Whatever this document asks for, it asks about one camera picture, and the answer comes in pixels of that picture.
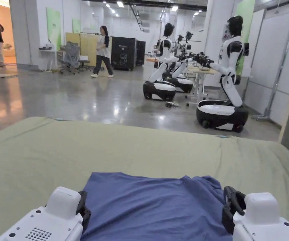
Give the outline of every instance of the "woman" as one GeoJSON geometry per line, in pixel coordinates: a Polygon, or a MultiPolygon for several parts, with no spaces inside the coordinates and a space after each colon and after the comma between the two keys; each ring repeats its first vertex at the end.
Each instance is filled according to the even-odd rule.
{"type": "Polygon", "coordinates": [[[100,28],[101,35],[97,39],[97,63],[96,67],[93,70],[91,77],[97,78],[97,75],[101,69],[101,63],[104,62],[105,66],[108,69],[109,75],[108,78],[113,77],[113,68],[110,64],[110,51],[109,51],[109,36],[106,26],[100,28]]]}

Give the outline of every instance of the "polished floor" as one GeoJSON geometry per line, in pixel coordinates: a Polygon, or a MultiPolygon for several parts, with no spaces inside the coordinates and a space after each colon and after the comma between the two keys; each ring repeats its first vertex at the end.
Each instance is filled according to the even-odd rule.
{"type": "MultiPolygon", "coordinates": [[[[3,71],[13,68],[7,66],[3,71]]],[[[144,66],[130,72],[115,71],[112,79],[91,79],[88,71],[76,75],[18,71],[15,77],[0,78],[0,130],[25,118],[41,116],[261,140],[278,139],[280,130],[275,124],[252,119],[240,134],[203,129],[196,120],[196,107],[186,107],[187,99],[183,94],[176,94],[174,101],[180,107],[175,109],[167,108],[162,101],[144,99],[142,84],[152,72],[151,66],[144,66]]]]}

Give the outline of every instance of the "robot mobile base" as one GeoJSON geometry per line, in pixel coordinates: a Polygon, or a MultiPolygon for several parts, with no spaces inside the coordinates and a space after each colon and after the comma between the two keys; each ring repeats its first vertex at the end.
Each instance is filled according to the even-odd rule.
{"type": "Polygon", "coordinates": [[[186,78],[167,78],[166,81],[172,83],[176,87],[177,92],[181,93],[190,93],[194,87],[194,83],[186,78]]]}
{"type": "Polygon", "coordinates": [[[168,81],[156,81],[154,83],[146,81],[143,84],[143,92],[146,99],[172,101],[176,94],[176,88],[168,81]]]}
{"type": "Polygon", "coordinates": [[[226,101],[207,99],[200,101],[196,116],[203,128],[215,128],[242,132],[248,119],[248,110],[245,107],[224,105],[226,101]]]}

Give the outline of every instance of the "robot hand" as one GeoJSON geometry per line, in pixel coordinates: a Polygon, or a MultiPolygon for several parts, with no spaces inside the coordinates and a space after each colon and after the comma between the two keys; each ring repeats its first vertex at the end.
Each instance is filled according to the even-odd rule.
{"type": "Polygon", "coordinates": [[[87,193],[64,187],[53,191],[46,206],[26,214],[2,234],[0,241],[77,241],[86,230],[91,212],[85,206],[87,193]]]}
{"type": "Polygon", "coordinates": [[[222,224],[233,241],[289,240],[289,222],[279,217],[278,202],[270,193],[246,196],[225,187],[224,199],[222,224]]]}
{"type": "Polygon", "coordinates": [[[211,65],[214,63],[214,61],[209,59],[208,56],[204,55],[203,52],[195,55],[193,60],[200,64],[202,67],[206,68],[211,68],[211,65]]]}

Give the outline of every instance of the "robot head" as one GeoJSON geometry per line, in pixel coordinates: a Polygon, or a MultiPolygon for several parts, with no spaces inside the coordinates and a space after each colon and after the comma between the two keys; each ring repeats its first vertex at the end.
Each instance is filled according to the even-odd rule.
{"type": "Polygon", "coordinates": [[[231,36],[241,36],[243,21],[244,19],[242,16],[234,16],[228,19],[228,30],[231,36]]]}
{"type": "Polygon", "coordinates": [[[187,34],[186,34],[186,41],[189,41],[189,40],[192,38],[193,35],[194,35],[193,33],[187,31],[187,34]]]}
{"type": "Polygon", "coordinates": [[[181,42],[183,39],[184,39],[184,37],[182,37],[181,35],[179,35],[178,41],[181,42]]]}
{"type": "Polygon", "coordinates": [[[174,28],[175,27],[172,24],[170,24],[170,23],[166,24],[163,36],[169,37],[170,35],[172,35],[172,32],[173,32],[174,28]]]}

